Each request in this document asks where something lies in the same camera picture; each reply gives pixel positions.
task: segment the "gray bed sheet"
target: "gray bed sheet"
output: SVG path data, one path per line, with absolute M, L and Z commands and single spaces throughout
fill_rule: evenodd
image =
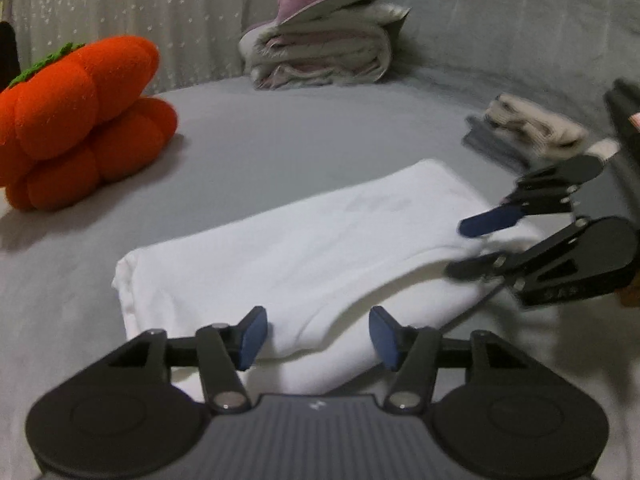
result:
M 114 266 L 127 251 L 439 158 L 491 202 L 512 175 L 461 145 L 484 104 L 417 80 L 258 92 L 248 79 L 169 92 L 178 134 L 149 168 L 55 214 L 0 218 L 0 478 L 36 467 L 23 425 L 38 396 L 125 340 Z M 611 172 L 587 212 L 631 210 Z M 551 232 L 566 218 L 539 219 Z M 638 478 L 640 316 L 611 298 L 523 313 L 508 296 L 459 326 L 490 328 L 583 387 L 607 410 L 602 480 Z M 346 386 L 380 392 L 374 370 Z M 449 383 L 439 388 L 450 387 Z

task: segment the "curtain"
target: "curtain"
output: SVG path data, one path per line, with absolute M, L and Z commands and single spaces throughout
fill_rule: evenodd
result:
M 14 25 L 23 69 L 72 41 L 135 34 L 160 49 L 148 92 L 242 74 L 238 41 L 271 20 L 277 0 L 0 0 Z

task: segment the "sheer curtain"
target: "sheer curtain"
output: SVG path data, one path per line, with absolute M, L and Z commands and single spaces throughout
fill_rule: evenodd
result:
M 277 0 L 0 0 L 26 68 L 63 44 L 115 34 L 153 41 L 161 67 L 148 88 L 161 92 L 241 75 L 238 41 L 273 19 Z

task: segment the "metal screw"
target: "metal screw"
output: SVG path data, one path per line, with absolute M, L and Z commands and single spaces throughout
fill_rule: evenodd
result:
M 413 392 L 396 392 L 389 397 L 389 401 L 401 410 L 410 410 L 420 404 L 420 396 Z
M 516 282 L 513 284 L 513 288 L 515 290 L 517 290 L 518 292 L 520 292 L 524 288 L 525 284 L 526 284 L 526 282 L 525 282 L 524 278 L 518 278 L 516 280 Z
M 213 402 L 223 410 L 233 410 L 242 406 L 246 397 L 239 392 L 222 392 L 213 397 Z
M 498 256 L 495 261 L 494 261 L 494 267 L 501 267 L 504 265 L 504 263 L 507 261 L 507 257 L 506 256 Z

